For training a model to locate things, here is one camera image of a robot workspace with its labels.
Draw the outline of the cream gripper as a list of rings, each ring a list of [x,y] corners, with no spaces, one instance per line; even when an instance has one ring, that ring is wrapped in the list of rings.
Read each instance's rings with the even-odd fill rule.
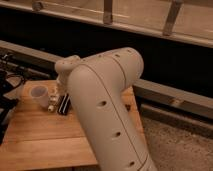
[[[64,95],[61,98],[60,105],[57,111],[60,115],[62,115],[64,104],[65,104],[64,113],[68,113],[70,105],[71,105],[69,94],[65,95],[67,93],[67,77],[65,75],[59,75],[56,79],[56,84],[57,84],[58,93],[60,95]]]

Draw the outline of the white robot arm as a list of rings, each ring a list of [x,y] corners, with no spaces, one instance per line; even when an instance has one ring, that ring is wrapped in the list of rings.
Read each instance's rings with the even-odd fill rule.
[[[143,69],[141,55],[129,47],[55,63],[59,91],[70,96],[102,171],[157,171],[121,99]]]

